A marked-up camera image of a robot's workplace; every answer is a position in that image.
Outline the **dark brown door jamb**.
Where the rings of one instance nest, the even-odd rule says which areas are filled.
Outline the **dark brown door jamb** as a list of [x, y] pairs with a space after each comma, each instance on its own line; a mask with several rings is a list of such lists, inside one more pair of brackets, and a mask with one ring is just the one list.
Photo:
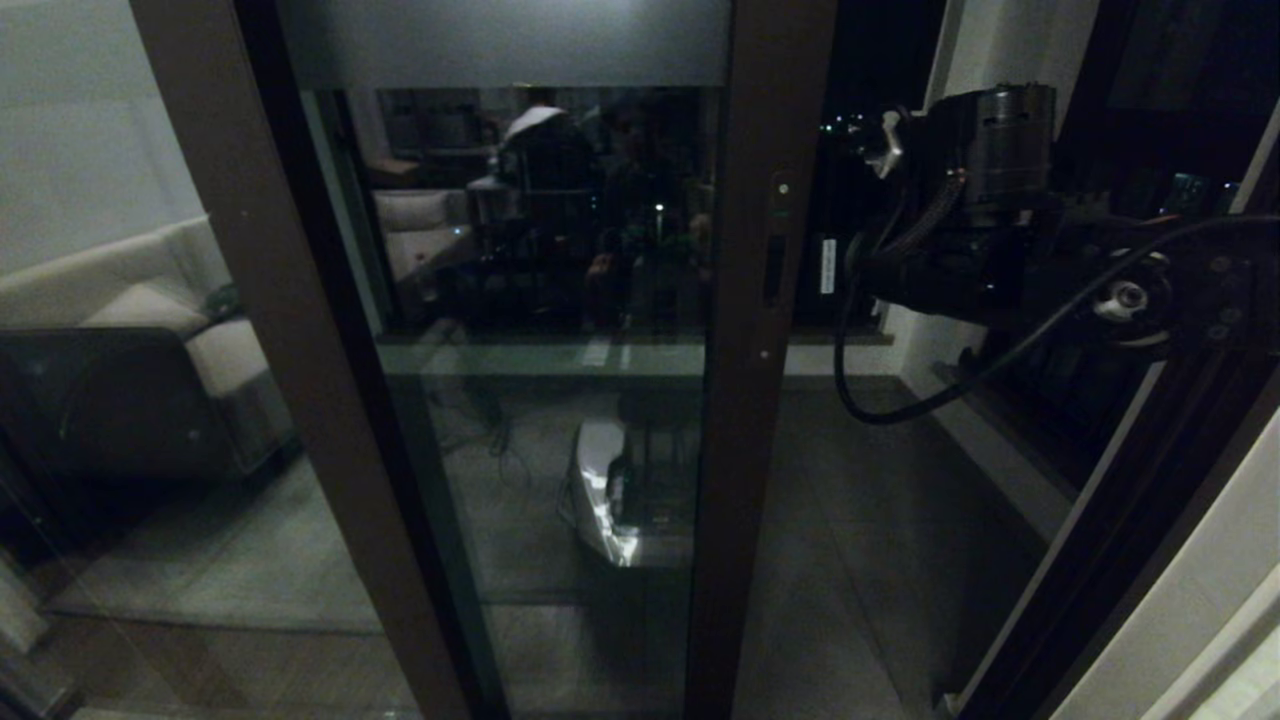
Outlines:
[[1153, 369], [960, 698], [955, 720], [1048, 720], [1187, 543], [1280, 409], [1280, 352]]

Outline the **brown framed sliding glass door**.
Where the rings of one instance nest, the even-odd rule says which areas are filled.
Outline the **brown framed sliding glass door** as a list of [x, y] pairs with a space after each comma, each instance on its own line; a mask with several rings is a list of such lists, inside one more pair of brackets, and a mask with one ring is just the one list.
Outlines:
[[731, 720], [838, 0], [265, 3], [471, 720]]

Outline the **grey stone window sill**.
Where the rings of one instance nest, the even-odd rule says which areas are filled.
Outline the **grey stone window sill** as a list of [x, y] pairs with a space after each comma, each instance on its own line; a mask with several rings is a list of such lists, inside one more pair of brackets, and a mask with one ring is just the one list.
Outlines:
[[1056, 507], [1076, 500], [1050, 439], [1024, 428], [1018, 406], [998, 392], [975, 389], [933, 418], [1012, 502]]

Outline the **pale wall trim strip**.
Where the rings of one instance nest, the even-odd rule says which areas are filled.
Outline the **pale wall trim strip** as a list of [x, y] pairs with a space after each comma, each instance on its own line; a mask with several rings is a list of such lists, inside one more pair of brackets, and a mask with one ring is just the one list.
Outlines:
[[1140, 720], [1280, 720], [1280, 562], [1215, 633], [1176, 628], [1149, 653], [1160, 692]]

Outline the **brown framed fixed glass panel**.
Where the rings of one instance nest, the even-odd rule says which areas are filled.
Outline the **brown framed fixed glass panel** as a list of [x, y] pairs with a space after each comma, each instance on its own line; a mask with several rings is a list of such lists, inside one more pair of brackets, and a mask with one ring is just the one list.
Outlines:
[[0, 720], [471, 720], [259, 0], [0, 0]]

